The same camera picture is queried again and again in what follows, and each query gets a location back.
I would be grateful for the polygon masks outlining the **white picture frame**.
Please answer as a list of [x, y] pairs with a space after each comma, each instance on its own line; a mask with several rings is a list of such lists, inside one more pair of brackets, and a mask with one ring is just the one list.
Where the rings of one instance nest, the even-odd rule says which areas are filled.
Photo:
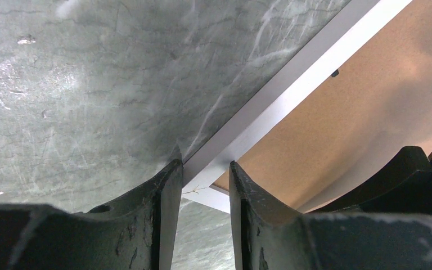
[[214, 184], [229, 163], [247, 153], [407, 5], [349, 2], [184, 163], [182, 197], [229, 213], [228, 192]]

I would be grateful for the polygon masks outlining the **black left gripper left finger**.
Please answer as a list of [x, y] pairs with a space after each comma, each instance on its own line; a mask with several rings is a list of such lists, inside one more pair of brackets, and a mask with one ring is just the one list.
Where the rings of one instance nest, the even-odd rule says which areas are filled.
[[86, 213], [0, 204], [0, 269], [170, 269], [183, 165]]

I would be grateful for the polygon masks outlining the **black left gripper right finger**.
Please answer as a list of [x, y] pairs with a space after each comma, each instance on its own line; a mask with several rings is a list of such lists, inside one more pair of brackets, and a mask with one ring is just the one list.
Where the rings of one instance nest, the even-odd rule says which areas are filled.
[[432, 216], [302, 214], [229, 166], [237, 269], [432, 269]]

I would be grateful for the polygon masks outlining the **brown frame backing board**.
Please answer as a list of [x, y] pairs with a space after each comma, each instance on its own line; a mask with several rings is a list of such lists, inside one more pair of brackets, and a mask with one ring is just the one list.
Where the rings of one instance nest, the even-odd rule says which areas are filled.
[[432, 1], [413, 1], [238, 163], [307, 212], [349, 192], [404, 146], [432, 152]]

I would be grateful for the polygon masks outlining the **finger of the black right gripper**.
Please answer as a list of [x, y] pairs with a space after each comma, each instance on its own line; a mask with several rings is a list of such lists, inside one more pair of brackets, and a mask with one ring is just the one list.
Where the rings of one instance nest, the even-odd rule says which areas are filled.
[[432, 214], [432, 152], [402, 147], [371, 178], [318, 212]]

